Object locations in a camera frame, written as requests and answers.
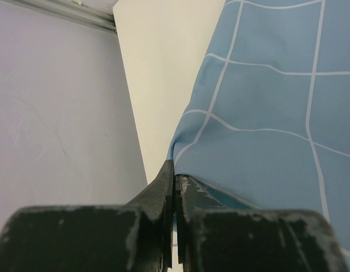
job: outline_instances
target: blue cloth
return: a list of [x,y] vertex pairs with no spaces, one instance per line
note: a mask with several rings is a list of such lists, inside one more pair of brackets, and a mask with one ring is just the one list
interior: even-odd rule
[[350,0],[227,1],[168,158],[251,206],[320,212],[350,265]]

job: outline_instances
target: blue towel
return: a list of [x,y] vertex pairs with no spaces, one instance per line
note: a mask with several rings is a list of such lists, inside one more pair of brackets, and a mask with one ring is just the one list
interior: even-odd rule
[[320,212],[350,265],[350,0],[227,1],[168,158],[219,198]]

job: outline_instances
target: gray wall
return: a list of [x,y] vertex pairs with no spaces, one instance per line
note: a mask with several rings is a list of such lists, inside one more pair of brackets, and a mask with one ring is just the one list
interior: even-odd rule
[[0,1],[0,228],[146,184],[117,37]]

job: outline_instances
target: grid pattern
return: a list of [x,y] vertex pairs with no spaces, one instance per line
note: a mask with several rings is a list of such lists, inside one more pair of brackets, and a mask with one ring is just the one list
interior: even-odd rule
[[[200,177],[222,190],[254,201],[259,206],[319,210],[335,227],[343,244],[342,250],[350,258],[350,214],[347,213],[350,209],[346,208],[350,206],[350,124],[343,127],[345,116],[350,116],[350,109],[347,110],[350,108],[350,51],[343,61],[345,69],[332,70],[332,66],[343,68],[339,60],[345,57],[329,61],[331,51],[325,46],[332,43],[329,40],[333,36],[334,28],[330,27],[332,24],[350,24],[350,13],[341,13],[339,10],[350,9],[350,2],[338,1],[336,4],[335,1],[330,1],[330,4],[326,4],[326,0],[289,0],[290,5],[282,6],[272,5],[274,2],[276,0],[262,1],[262,4],[235,0],[225,4],[200,68],[190,104],[175,133],[169,156],[174,158],[177,173]],[[334,13],[342,14],[345,22],[342,19],[331,22]],[[343,35],[350,36],[350,33],[344,31]],[[341,48],[335,48],[336,52],[343,48],[350,50],[350,41],[344,36],[340,36]],[[268,38],[281,42],[272,44]],[[206,82],[203,74],[211,72],[218,75],[217,81]],[[204,86],[213,86],[212,84],[215,86],[212,91],[202,92]],[[328,86],[336,86],[339,90],[328,90]],[[340,101],[348,102],[342,104],[335,101],[332,96],[336,91],[343,97]],[[327,121],[328,114],[338,116]],[[344,132],[329,133],[325,127],[330,125]],[[243,137],[242,134],[232,134],[230,131],[247,135]],[[281,139],[281,134],[292,139]],[[268,147],[262,146],[260,142],[267,142],[265,145]],[[255,158],[268,152],[265,156],[268,159],[269,152],[279,148],[280,142],[281,147],[291,155],[279,151],[279,157],[289,159],[298,155],[301,158],[297,161],[299,164],[292,165],[291,161],[283,162],[275,156],[276,159],[270,165],[279,164],[280,167],[288,167],[288,170],[300,165],[300,171],[313,177],[304,184],[310,187],[298,191],[309,195],[309,199],[301,198],[301,202],[296,200],[293,203],[287,199],[282,202],[281,198],[272,201],[270,198],[274,196],[263,196],[265,191],[261,186],[261,192],[256,192],[257,188],[238,182],[237,178],[241,177],[246,183],[256,180],[262,180],[264,184],[275,183],[276,174],[269,175],[267,180],[267,177],[250,172],[266,173],[262,170],[266,163],[257,163]],[[243,146],[246,146],[246,151],[242,153]],[[252,165],[249,169],[241,169],[243,173],[238,176],[234,173],[237,171],[234,166],[239,162],[238,157],[246,153],[252,158],[248,161]],[[225,171],[233,171],[233,174],[225,175]],[[290,184],[280,184],[284,187],[280,192],[286,187],[290,187],[291,191],[295,189],[294,184],[299,183],[299,179],[300,176],[296,176]],[[309,193],[316,190],[318,195]]]

